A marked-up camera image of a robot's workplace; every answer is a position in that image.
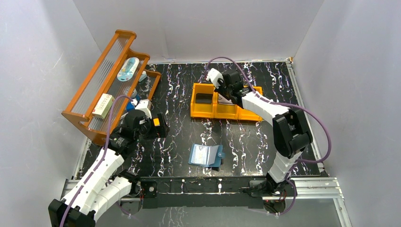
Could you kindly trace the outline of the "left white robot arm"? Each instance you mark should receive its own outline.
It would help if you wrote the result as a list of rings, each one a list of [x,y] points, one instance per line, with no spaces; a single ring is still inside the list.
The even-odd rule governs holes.
[[[165,138],[169,128],[165,117],[152,116],[151,101],[144,99],[128,111],[106,136],[105,146],[81,180],[61,200],[49,207],[53,227],[93,227],[98,219],[125,196],[143,199],[157,185],[143,181],[125,169],[124,163],[141,140]]]

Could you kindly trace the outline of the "yellow three-compartment bin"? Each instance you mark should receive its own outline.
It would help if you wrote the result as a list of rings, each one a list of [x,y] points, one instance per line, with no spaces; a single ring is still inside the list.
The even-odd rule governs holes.
[[[212,104],[196,104],[197,93],[213,94]],[[212,84],[194,83],[192,86],[190,115],[193,118],[229,119],[240,121],[262,121],[262,118],[252,111],[242,109],[237,105],[219,105],[219,93],[214,91]]]

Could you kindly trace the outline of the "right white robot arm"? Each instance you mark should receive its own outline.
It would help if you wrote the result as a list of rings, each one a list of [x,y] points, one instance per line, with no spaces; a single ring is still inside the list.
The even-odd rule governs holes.
[[[287,104],[275,104],[263,97],[252,86],[245,86],[236,70],[221,73],[211,69],[206,79],[225,99],[260,116],[272,126],[277,150],[273,164],[265,180],[250,185],[244,192],[250,196],[281,192],[290,183],[290,172],[298,158],[313,141],[304,111]]]

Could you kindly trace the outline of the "blue card holder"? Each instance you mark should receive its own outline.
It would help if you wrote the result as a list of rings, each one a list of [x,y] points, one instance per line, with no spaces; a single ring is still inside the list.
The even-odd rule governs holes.
[[[190,150],[188,164],[220,171],[224,163],[225,153],[222,145],[205,146],[193,144]]]

